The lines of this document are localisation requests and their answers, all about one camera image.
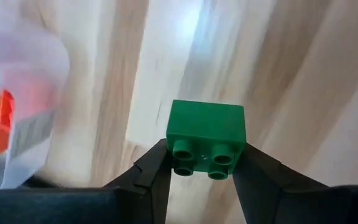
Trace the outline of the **clear plastic bin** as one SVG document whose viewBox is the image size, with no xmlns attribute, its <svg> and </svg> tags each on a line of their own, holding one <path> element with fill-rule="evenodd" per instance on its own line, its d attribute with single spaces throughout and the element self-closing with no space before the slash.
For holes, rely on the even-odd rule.
<svg viewBox="0 0 358 224">
<path fill-rule="evenodd" d="M 0 92 L 14 98 L 8 149 L 0 154 L 0 189 L 14 189 L 44 164 L 69 73 L 62 42 L 32 24 L 0 19 Z"/>
</svg>

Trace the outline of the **small green toy block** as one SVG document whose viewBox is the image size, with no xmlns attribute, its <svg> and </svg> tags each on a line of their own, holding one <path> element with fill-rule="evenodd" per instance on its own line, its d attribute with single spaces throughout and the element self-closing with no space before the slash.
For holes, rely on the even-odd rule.
<svg viewBox="0 0 358 224">
<path fill-rule="evenodd" d="M 174 100 L 166 140 L 177 175 L 204 172 L 210 179 L 225 180 L 246 146 L 244 107 Z"/>
</svg>

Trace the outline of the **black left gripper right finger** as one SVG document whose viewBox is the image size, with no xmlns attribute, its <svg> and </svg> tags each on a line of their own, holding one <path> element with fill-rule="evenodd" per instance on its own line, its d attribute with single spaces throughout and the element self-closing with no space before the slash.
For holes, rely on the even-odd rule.
<svg viewBox="0 0 358 224">
<path fill-rule="evenodd" d="M 304 192 L 328 187 L 248 143 L 232 177 L 247 224 L 274 224 L 283 191 Z"/>
</svg>

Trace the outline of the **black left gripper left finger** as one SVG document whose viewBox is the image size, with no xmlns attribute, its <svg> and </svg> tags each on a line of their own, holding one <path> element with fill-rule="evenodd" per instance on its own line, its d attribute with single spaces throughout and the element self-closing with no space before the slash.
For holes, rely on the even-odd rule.
<svg viewBox="0 0 358 224">
<path fill-rule="evenodd" d="M 167 140 L 161 139 L 131 168 L 96 190 L 85 224 L 165 224 L 172 176 Z"/>
</svg>

